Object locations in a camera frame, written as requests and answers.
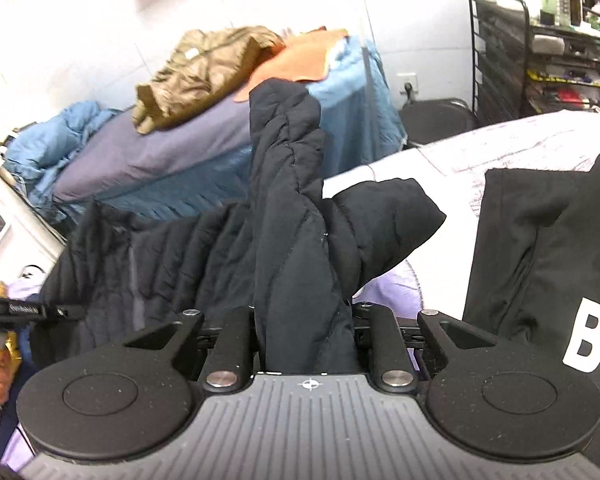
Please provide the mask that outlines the black quilted jacket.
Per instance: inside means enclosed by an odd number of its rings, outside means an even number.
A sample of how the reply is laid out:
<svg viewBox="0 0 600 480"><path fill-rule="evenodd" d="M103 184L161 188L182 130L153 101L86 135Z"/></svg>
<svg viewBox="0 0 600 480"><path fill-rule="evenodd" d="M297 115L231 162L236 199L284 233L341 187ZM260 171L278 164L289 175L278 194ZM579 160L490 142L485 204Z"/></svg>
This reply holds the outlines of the black quilted jacket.
<svg viewBox="0 0 600 480"><path fill-rule="evenodd" d="M356 372L352 296L426 243L445 216L413 179L362 182L325 197L318 118L301 84L269 80L250 96L244 200L172 221L88 206L40 291L46 304L80 306L84 315L33 326L35 366L187 309L222 321L253 307L268 370Z"/></svg>

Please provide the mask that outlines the white control panel appliance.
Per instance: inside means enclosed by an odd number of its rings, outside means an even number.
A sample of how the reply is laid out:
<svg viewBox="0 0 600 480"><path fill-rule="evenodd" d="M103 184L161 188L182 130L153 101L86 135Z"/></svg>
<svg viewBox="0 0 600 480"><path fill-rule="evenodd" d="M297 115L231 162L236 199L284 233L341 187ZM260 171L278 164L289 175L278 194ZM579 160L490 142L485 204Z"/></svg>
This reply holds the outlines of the white control panel appliance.
<svg viewBox="0 0 600 480"><path fill-rule="evenodd" d="M64 239L5 179L0 169L0 285L41 283L64 249Z"/></svg>

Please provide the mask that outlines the black t-shirt white letters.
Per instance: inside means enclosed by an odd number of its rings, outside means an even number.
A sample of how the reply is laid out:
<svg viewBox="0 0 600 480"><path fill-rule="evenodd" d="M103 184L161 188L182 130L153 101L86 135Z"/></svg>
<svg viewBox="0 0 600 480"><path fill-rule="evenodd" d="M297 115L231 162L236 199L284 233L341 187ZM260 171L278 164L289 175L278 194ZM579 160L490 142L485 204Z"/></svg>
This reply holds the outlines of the black t-shirt white letters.
<svg viewBox="0 0 600 480"><path fill-rule="evenodd" d="M490 169L464 321L600 389L600 154L588 171ZM600 467L600 426L586 449Z"/></svg>

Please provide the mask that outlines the floral purple bed sheet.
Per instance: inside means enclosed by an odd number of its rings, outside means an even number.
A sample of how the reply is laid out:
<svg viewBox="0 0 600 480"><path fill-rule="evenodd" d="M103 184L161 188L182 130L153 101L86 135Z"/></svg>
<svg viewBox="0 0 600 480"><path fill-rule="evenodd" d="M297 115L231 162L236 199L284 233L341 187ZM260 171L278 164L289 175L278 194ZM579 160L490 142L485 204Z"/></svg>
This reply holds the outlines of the floral purple bed sheet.
<svg viewBox="0 0 600 480"><path fill-rule="evenodd" d="M503 122L374 163L413 177L449 208L439 238L415 254L425 307L462 320L478 195L490 167L585 171L600 148L600 115L558 112ZM212 396L152 452L110 463L36 454L26 479L600 479L586 449L539 463L485 458L434 429L410 396L383 393L367 373L254 372Z"/></svg>

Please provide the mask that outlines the blue covered side bed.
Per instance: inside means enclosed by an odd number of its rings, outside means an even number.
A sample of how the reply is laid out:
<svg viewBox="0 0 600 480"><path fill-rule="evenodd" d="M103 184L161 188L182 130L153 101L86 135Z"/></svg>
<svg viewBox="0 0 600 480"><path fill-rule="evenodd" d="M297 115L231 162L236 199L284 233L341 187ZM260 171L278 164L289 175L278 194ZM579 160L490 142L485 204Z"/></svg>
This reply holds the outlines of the blue covered side bed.
<svg viewBox="0 0 600 480"><path fill-rule="evenodd" d="M325 61L326 77L306 84L321 105L323 176L400 151L406 132L375 46L344 36ZM234 96L147 136L130 112L82 101L18 133L3 168L32 208L59 224L78 220L92 198L155 219L198 214L246 195L250 158L249 104Z"/></svg>

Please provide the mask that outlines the black round chair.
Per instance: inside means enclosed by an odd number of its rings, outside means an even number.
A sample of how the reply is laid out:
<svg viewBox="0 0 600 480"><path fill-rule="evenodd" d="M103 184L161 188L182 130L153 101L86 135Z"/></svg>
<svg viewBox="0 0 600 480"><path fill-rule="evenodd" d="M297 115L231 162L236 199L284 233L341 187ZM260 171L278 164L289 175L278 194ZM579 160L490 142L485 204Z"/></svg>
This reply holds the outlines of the black round chair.
<svg viewBox="0 0 600 480"><path fill-rule="evenodd" d="M425 144L458 136L477 128L477 119L460 99L407 102L399 110L407 135L407 146Z"/></svg>

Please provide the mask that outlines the olive green puffer jacket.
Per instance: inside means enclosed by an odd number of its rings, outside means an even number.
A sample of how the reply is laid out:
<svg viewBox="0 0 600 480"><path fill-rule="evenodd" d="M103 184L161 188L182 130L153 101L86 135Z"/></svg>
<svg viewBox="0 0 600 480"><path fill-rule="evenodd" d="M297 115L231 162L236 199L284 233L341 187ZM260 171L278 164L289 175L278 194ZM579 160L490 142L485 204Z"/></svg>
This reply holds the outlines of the olive green puffer jacket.
<svg viewBox="0 0 600 480"><path fill-rule="evenodd" d="M264 26L186 32L163 68L136 87L137 133L173 129L242 87L259 64L285 47Z"/></svg>

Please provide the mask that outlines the orange cloth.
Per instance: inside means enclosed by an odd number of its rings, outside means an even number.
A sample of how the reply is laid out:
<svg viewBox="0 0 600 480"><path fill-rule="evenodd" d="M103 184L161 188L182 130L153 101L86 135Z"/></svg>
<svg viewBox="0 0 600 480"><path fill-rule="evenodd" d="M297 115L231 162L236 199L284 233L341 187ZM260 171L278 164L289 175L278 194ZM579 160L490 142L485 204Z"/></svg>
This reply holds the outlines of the orange cloth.
<svg viewBox="0 0 600 480"><path fill-rule="evenodd" d="M260 64L246 84L235 94L235 102L246 102L250 92L263 81L281 79L295 82L317 82L329 73L329 53L340 40L347 38L347 29L317 29L298 36L289 36L284 47Z"/></svg>

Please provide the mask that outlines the white wall socket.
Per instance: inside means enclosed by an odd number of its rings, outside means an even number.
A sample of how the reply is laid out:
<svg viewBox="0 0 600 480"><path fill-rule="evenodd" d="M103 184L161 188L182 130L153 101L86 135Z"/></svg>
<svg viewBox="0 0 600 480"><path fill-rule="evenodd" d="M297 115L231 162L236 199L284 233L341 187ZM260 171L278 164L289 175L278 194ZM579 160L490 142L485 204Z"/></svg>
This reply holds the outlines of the white wall socket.
<svg viewBox="0 0 600 480"><path fill-rule="evenodd" d="M414 94L419 92L418 76L416 73L397 73L396 78L399 79L401 96L406 96L407 99L411 99Z"/></svg>

